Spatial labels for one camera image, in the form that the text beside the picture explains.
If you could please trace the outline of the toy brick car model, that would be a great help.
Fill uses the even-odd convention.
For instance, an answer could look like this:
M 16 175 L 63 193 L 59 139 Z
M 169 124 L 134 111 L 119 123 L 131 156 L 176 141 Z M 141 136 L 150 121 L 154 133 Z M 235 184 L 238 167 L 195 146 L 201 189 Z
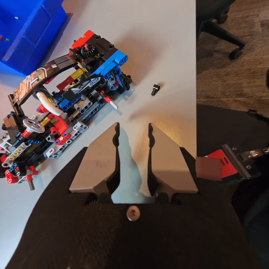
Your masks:
M 46 159 L 58 159 L 89 127 L 113 92 L 130 89 L 132 79 L 120 67 L 128 56 L 100 35 L 87 31 L 69 53 L 28 75 L 10 94 L 11 111 L 1 138 L 1 179 L 28 183 Z

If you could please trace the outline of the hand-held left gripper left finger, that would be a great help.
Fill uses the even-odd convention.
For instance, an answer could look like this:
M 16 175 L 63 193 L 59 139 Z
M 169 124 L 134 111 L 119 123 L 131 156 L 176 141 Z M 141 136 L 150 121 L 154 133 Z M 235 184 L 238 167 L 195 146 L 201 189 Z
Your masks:
M 70 192 L 114 193 L 120 184 L 119 135 L 120 124 L 116 122 L 89 144 Z

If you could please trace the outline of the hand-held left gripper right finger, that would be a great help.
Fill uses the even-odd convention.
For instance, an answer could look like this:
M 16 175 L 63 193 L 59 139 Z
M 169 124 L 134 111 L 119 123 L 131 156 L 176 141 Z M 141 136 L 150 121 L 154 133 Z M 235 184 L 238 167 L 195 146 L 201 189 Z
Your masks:
M 180 146 L 149 123 L 149 158 L 147 185 L 152 197 L 165 193 L 173 197 L 177 193 L 196 194 L 198 188 L 189 170 Z

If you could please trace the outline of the blue storage bin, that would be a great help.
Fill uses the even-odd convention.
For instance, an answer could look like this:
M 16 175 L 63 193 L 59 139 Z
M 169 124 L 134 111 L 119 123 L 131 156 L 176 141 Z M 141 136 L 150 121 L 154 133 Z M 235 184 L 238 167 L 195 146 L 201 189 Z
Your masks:
M 40 64 L 67 14 L 63 0 L 0 1 L 0 72 L 27 76 Z

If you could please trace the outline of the black office chair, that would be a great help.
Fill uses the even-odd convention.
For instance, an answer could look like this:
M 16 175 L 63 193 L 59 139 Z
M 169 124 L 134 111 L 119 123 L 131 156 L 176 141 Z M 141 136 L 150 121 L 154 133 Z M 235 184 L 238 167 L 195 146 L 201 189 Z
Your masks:
M 230 60 L 235 60 L 242 55 L 245 43 L 222 27 L 228 18 L 230 6 L 235 0 L 196 0 L 196 43 L 201 32 L 205 32 L 219 39 L 237 45 L 230 55 Z

